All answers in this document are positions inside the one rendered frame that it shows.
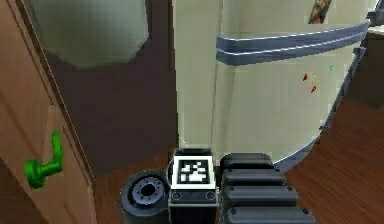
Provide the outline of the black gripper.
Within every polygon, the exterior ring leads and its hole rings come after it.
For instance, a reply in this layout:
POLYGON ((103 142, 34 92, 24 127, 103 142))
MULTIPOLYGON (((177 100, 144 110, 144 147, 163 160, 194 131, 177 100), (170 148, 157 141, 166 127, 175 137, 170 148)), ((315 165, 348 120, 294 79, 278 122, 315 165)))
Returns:
POLYGON ((136 173, 120 191, 124 224, 169 224, 166 173, 151 169, 136 173))

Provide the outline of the brown wooden room door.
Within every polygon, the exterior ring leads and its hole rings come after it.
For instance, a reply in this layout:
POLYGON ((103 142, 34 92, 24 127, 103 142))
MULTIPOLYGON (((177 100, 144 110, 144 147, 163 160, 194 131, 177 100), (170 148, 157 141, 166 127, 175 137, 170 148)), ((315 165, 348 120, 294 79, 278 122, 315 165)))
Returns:
POLYGON ((0 0, 0 158, 49 224, 97 224, 90 166, 22 0, 0 0), (55 131, 63 171, 33 190, 24 164, 50 162, 55 131))

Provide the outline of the white fridge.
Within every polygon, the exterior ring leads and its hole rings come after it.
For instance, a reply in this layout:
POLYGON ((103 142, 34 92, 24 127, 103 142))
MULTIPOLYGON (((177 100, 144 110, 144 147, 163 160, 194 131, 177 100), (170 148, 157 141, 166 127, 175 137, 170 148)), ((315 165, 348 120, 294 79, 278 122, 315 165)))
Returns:
POLYGON ((313 5, 172 0, 180 146, 263 152, 283 170, 309 153, 384 22, 384 0, 332 0, 323 24, 308 23, 313 5))

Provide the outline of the brown picture on fridge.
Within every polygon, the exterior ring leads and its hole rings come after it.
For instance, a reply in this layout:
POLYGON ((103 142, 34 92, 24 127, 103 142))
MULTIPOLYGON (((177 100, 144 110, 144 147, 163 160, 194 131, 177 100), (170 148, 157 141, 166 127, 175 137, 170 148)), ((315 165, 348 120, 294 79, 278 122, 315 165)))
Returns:
POLYGON ((309 24, 323 24, 332 0, 314 0, 309 24))

